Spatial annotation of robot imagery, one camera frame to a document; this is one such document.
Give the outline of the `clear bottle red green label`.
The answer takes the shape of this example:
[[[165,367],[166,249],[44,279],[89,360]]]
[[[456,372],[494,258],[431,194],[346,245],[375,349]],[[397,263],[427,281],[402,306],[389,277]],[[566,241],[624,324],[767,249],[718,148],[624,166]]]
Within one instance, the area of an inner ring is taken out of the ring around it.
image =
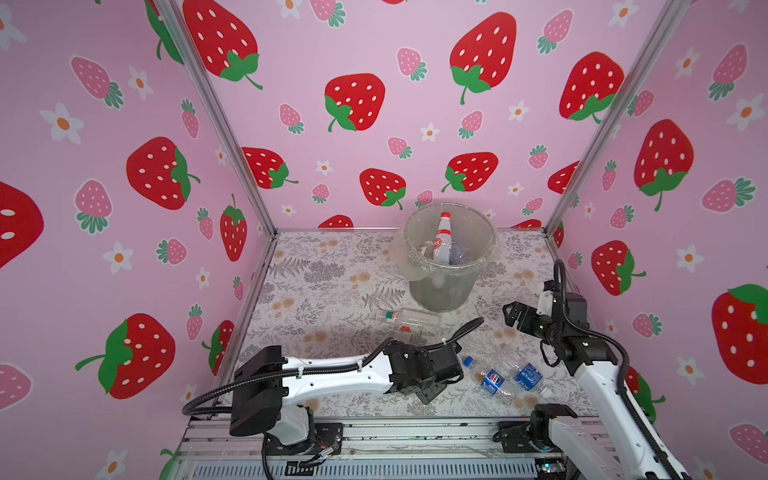
[[[434,333],[441,329],[439,315],[408,308],[381,309],[376,313],[376,320],[404,333]]]

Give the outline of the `Pepsi label clear bottle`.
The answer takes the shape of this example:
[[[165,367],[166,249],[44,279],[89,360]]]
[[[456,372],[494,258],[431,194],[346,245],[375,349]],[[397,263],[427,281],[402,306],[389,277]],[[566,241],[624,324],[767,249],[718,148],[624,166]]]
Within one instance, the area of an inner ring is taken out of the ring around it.
[[[466,355],[462,360],[469,377],[489,397],[512,400],[519,394],[509,373],[484,358]]]

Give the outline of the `clear bottle blue label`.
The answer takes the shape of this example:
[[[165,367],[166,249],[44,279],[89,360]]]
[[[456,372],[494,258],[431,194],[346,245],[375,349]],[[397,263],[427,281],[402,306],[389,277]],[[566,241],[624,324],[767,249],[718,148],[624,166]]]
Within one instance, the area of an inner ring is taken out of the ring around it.
[[[451,265],[466,265],[474,261],[474,256],[469,247],[458,242],[453,242],[450,250],[449,263]]]
[[[515,394],[532,394],[546,396],[549,394],[548,384],[541,371],[525,357],[511,354],[501,360],[506,380],[511,385],[510,390]]]

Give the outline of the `clear bottle red cap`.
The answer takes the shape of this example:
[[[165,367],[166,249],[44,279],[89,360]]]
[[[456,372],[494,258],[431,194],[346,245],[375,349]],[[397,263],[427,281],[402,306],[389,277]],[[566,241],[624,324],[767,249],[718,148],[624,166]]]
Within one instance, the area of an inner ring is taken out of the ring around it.
[[[449,265],[451,248],[451,214],[449,212],[442,212],[433,243],[433,260],[439,264]]]

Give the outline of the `clear bottle orange label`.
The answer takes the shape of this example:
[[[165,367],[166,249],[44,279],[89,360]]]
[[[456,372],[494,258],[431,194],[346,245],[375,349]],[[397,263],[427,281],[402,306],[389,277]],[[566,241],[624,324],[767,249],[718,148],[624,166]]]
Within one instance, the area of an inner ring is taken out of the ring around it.
[[[434,242],[425,241],[424,244],[420,247],[419,253],[427,259],[432,259],[434,253]]]

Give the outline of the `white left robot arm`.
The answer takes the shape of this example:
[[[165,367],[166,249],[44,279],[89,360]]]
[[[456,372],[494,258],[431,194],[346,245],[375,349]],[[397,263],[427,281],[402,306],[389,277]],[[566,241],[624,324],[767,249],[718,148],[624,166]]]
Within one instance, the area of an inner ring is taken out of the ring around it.
[[[333,395],[414,395],[428,404],[463,379],[460,352],[456,341],[413,346],[387,340],[368,355],[311,360],[268,346],[234,373],[229,434],[266,433],[284,446],[306,443],[315,426],[308,402]]]

